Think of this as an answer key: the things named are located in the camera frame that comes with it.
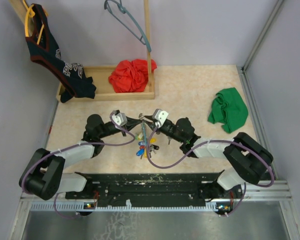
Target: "garment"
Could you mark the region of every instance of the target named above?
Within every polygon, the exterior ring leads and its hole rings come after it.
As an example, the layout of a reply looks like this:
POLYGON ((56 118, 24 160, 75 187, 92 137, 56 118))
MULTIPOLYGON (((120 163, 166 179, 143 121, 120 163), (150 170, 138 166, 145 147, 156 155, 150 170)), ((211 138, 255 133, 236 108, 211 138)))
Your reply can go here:
MULTIPOLYGON (((157 68, 151 60, 151 72, 157 68)), ((121 61, 108 78, 116 93, 140 93, 148 83, 148 62, 142 59, 121 61)))
POLYGON ((235 87, 225 88, 216 94, 212 102, 210 123, 222 123, 222 128, 228 134, 245 125, 248 109, 235 87))
POLYGON ((59 46, 50 32, 42 6, 34 4, 32 10, 35 13, 33 34, 25 38, 31 61, 47 68, 62 83, 65 88, 65 92, 61 95, 62 103, 72 97, 93 99, 96 87, 93 85, 92 77, 86 77, 84 68, 80 63, 67 63, 61 60, 59 46), (42 24, 44 29, 41 40, 37 44, 42 24))

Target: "wooden rack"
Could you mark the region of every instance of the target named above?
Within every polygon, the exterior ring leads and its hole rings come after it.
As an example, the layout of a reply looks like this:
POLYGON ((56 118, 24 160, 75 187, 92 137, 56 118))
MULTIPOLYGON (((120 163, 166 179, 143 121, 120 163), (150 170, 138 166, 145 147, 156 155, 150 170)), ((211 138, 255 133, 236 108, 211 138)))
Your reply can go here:
MULTIPOLYGON (((9 0, 14 11, 25 24, 25 17, 27 10, 22 0, 9 0)), ((150 42, 150 14, 149 14, 149 0, 143 0, 144 5, 144 20, 145 20, 145 35, 150 42)), ((32 34, 34 23, 30 20, 28 23, 29 34, 32 34)), ((151 71, 151 53, 147 53, 147 68, 148 68, 148 84, 143 92, 127 92, 116 93, 113 86, 109 83, 108 77, 115 70, 116 65, 107 66, 84 66, 84 72, 87 77, 93 78, 93 84, 96 86, 95 97, 91 98, 72 98, 69 102, 79 101, 120 101, 120 100, 145 100, 155 99, 155 77, 151 71)), ((64 86, 60 83, 56 98, 60 102, 61 94, 65 91, 64 86)))

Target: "red cloth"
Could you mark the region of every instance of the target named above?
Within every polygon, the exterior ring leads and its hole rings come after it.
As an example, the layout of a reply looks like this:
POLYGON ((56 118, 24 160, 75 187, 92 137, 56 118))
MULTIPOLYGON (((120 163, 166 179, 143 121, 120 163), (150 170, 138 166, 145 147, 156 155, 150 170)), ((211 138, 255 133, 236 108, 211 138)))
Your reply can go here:
MULTIPOLYGON (((157 68, 154 60, 151 60, 151 72, 157 68)), ((148 62, 142 59, 133 61, 123 60, 109 76, 116 93, 140 93, 148 83, 148 62)))

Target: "wooden table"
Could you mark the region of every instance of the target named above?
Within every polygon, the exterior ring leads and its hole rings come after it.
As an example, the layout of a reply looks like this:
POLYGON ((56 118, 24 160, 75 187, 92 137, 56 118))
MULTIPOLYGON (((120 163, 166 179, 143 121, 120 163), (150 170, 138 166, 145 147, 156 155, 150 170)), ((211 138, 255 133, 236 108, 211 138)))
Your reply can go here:
MULTIPOLYGON (((87 118, 91 114, 101 115, 106 123, 110 120, 112 110, 119 109, 128 117, 137 119, 140 113, 152 115, 155 109, 169 113, 168 119, 174 123, 179 118, 188 117, 199 136, 211 139, 231 139, 239 132, 245 132, 254 139, 255 131, 250 116, 245 125, 228 134, 220 123, 207 121, 211 103, 215 94, 224 89, 235 87, 245 100, 240 78, 235 65, 193 65, 193 66, 159 66, 155 70, 156 96, 154 100, 127 101, 85 101, 60 103, 58 105, 47 149, 56 150, 77 143, 83 136, 87 118)), ((141 127, 131 132, 137 133, 141 127)), ((152 154, 152 160, 167 166, 179 160, 183 153, 181 145, 174 140, 168 145, 163 134, 156 135, 156 145, 160 150, 152 154)), ((123 143, 130 136, 116 134, 103 138, 105 143, 123 143)), ((211 173, 220 172, 230 167, 225 159, 186 158, 179 165, 170 169, 158 169, 146 158, 136 156, 138 141, 120 147, 105 146, 102 152, 92 159, 83 160, 64 170, 65 173, 211 173)))

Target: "white wall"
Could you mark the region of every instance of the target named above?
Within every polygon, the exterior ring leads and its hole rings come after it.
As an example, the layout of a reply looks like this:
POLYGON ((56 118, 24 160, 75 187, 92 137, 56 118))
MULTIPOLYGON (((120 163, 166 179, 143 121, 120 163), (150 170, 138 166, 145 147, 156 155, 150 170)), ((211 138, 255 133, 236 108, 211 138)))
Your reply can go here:
MULTIPOLYGON (((104 0, 36 2, 50 14, 49 25, 62 43, 61 53, 66 52, 67 60, 95 66, 146 57, 145 46, 104 10, 104 0)), ((143 0, 122 3, 144 29, 143 0)), ((152 57, 159 65, 242 66, 275 3, 276 0, 149 0, 152 57)), ((119 12, 116 5, 111 6, 119 12)), ((119 16, 131 23, 128 16, 119 16)))
POLYGON ((14 220, 19 178, 44 146, 57 86, 50 72, 30 62, 24 28, 9 2, 0 0, 0 240, 14 220))
POLYGON ((248 77, 279 176, 300 213, 300 0, 287 0, 248 77))

